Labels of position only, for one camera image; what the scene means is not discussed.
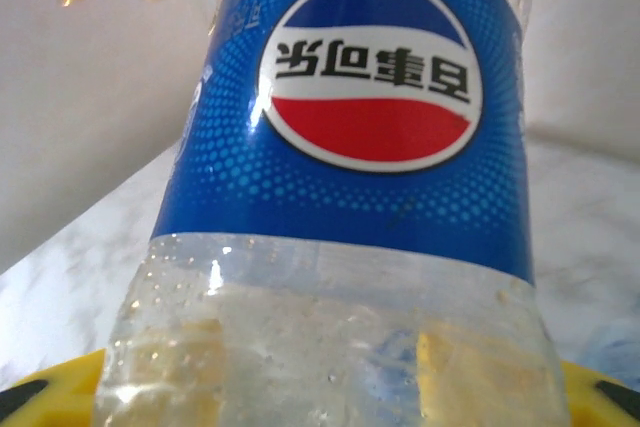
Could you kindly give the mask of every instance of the pepsi bottle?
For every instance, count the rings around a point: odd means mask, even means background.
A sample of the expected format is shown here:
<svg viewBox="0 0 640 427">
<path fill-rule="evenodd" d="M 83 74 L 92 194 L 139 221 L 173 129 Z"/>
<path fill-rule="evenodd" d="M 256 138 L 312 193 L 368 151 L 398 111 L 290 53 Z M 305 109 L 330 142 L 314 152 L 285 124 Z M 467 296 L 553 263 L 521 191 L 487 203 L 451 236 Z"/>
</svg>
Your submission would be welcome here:
<svg viewBox="0 0 640 427">
<path fill-rule="evenodd" d="M 529 4 L 222 0 L 94 427 L 568 426 Z"/>
</svg>

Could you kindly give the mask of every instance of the plastic bottle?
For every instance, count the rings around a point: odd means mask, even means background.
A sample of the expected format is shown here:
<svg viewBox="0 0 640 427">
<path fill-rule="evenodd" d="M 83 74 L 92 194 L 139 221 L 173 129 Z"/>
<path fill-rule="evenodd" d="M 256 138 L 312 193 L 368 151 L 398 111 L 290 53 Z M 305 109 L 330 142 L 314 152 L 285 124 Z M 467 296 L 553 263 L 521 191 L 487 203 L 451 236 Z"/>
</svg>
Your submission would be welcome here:
<svg viewBox="0 0 640 427">
<path fill-rule="evenodd" d="M 640 301 L 630 316 L 596 329 L 579 361 L 640 392 Z"/>
<path fill-rule="evenodd" d="M 94 427 L 568 426 L 531 282 L 529 5 L 224 0 Z"/>
</svg>

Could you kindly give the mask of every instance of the red white blue circle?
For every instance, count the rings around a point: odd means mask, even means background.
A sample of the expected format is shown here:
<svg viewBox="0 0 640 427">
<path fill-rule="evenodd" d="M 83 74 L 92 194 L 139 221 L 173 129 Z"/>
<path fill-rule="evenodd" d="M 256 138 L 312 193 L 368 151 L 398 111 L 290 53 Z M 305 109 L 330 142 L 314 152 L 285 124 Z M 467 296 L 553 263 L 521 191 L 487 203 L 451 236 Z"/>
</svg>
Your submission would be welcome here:
<svg viewBox="0 0 640 427">
<path fill-rule="evenodd" d="M 266 44 L 256 107 L 307 155 L 400 173 L 458 154 L 482 97 L 473 46 L 441 0 L 298 0 Z"/>
</svg>

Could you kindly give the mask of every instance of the white marble countertop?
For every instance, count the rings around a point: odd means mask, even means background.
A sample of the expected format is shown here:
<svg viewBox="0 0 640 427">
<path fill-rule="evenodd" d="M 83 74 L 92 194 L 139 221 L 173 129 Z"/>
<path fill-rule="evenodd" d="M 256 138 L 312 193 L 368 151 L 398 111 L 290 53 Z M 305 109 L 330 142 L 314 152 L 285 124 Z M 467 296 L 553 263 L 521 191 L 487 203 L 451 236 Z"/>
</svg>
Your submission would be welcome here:
<svg viewBox="0 0 640 427">
<path fill-rule="evenodd" d="M 106 345 L 173 162 L 164 152 L 0 276 L 0 388 Z M 530 143 L 538 301 L 562 357 L 640 298 L 640 167 Z"/>
</svg>

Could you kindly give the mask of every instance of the yellow base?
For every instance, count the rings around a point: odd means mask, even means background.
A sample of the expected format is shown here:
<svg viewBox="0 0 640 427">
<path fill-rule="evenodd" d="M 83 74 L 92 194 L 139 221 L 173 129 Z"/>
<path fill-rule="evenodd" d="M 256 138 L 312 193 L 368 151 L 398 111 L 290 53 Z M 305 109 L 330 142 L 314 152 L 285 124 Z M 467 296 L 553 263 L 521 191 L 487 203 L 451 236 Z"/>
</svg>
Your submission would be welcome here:
<svg viewBox="0 0 640 427">
<path fill-rule="evenodd" d="M 0 397 L 0 419 L 3 410 L 13 410 L 0 420 L 0 427 L 89 427 L 103 361 L 101 350 L 23 379 L 16 386 L 36 380 L 48 385 L 17 409 Z M 617 381 L 568 362 L 563 368 L 573 427 L 640 427 L 640 420 L 632 416 L 640 409 L 640 394 L 620 389 L 611 397 L 626 395 L 626 404 L 616 403 L 604 393 L 606 389 L 603 392 L 603 385 L 620 385 Z"/>
</svg>

